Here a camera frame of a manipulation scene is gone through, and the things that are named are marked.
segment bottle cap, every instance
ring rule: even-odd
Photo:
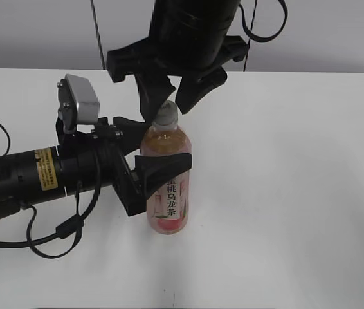
[[[160,130],[170,130],[177,126],[177,105],[169,100],[159,108],[153,126]]]

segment sticker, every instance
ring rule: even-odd
[[[186,216],[188,179],[189,173],[185,172],[168,181],[156,191],[155,217],[164,220],[177,220]]]
[[[42,191],[56,189],[58,180],[53,166],[52,152],[50,148],[35,150],[36,165]]]

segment iced tea bottle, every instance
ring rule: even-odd
[[[177,105],[166,101],[141,143],[142,156],[168,156],[192,153],[192,144],[177,124]],[[147,201],[147,217],[161,234],[180,231],[188,221],[189,171],[180,174],[157,190]]]

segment pink label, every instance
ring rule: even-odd
[[[187,211],[189,172],[175,177],[156,191],[154,216],[163,219],[180,219]]]

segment black cable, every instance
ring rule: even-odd
[[[280,35],[280,33],[282,32],[282,30],[285,28],[286,25],[286,21],[287,21],[287,6],[285,3],[285,0],[278,0],[279,4],[281,5],[283,11],[284,11],[284,22],[282,23],[282,26],[280,27],[279,31],[277,33],[275,33],[274,35],[271,35],[270,37],[260,37],[259,35],[254,34],[249,28],[248,25],[246,24],[246,16],[245,16],[245,9],[242,5],[239,5],[239,8],[242,11],[242,27],[244,28],[244,31],[246,33],[246,35],[253,41],[255,42],[259,42],[259,43],[266,43],[269,41],[272,41],[273,39],[275,39],[278,35]]]
[[[250,32],[252,32],[253,24],[255,23],[255,13],[257,11],[257,5],[258,5],[258,0],[255,0],[255,5],[253,6],[252,22],[251,22]],[[251,37],[248,38],[248,52],[247,52],[246,58],[245,58],[244,72],[246,71],[246,65],[248,64],[248,57],[249,57],[250,50],[251,50]]]
[[[9,136],[8,131],[7,131],[7,130],[5,129],[5,127],[4,127],[4,126],[2,126],[1,124],[0,124],[0,128],[1,128],[1,129],[2,129],[2,131],[5,133],[6,138],[8,139],[8,147],[6,148],[5,153],[2,155],[2,156],[6,156],[6,155],[9,153],[9,149],[10,149],[10,136]]]
[[[29,221],[28,224],[28,228],[26,229],[26,239],[28,240],[28,244],[30,249],[32,250],[33,253],[35,253],[36,255],[40,256],[41,258],[45,258],[45,259],[57,259],[57,258],[61,258],[62,256],[65,256],[66,254],[68,254],[69,252],[71,252],[76,245],[78,245],[79,241],[82,239],[82,227],[83,227],[83,219],[80,217],[79,214],[79,193],[80,190],[82,188],[82,184],[80,182],[78,182],[77,185],[77,190],[75,193],[75,199],[76,199],[76,213],[75,213],[75,226],[76,226],[76,231],[75,231],[75,238],[73,240],[72,246],[65,252],[58,254],[56,256],[51,256],[49,254],[45,254],[42,251],[40,251],[34,244],[32,241],[32,225],[33,222],[35,221],[36,215],[37,215],[37,210],[34,206],[28,206],[28,208],[31,208],[33,210],[33,216],[31,218],[31,220]]]
[[[7,136],[9,136],[8,132],[6,131],[6,129],[1,124],[0,124],[0,128],[4,130],[4,132],[6,133]],[[96,178],[96,183],[95,183],[95,190],[93,191],[92,199],[89,202],[89,205],[87,206],[87,208],[84,211],[84,213],[80,216],[80,219],[82,221],[84,221],[91,214],[92,210],[95,208],[95,205],[96,205],[96,203],[97,203],[97,201],[99,199],[100,189],[101,189],[101,186],[102,186],[99,157],[98,157],[98,154],[96,153],[95,148],[92,147],[92,145],[90,143],[89,143],[89,145],[90,145],[90,147],[93,150],[93,157],[95,159],[95,166],[96,166],[95,178]],[[32,228],[33,220],[36,217],[36,209],[33,210],[33,212],[34,212],[34,214],[33,214],[33,217],[32,217],[32,219],[30,221],[30,225],[31,225],[30,228]],[[29,243],[29,241],[18,241],[18,242],[0,241],[0,248],[30,248],[32,245],[33,246],[43,245],[43,244],[48,243],[50,241],[53,241],[54,239],[57,239],[59,237],[60,236],[57,233],[53,233],[53,234],[51,234],[49,236],[46,236],[46,237],[43,237],[43,238],[40,238],[40,239],[36,239],[36,240],[32,240],[31,239],[30,240],[30,243]]]
[[[102,49],[102,43],[100,42],[98,19],[96,18],[95,4],[93,3],[93,0],[91,0],[91,8],[92,8],[93,23],[95,24],[96,39],[98,41],[99,56],[100,56],[100,60],[102,62],[102,69],[106,70],[104,51]]]

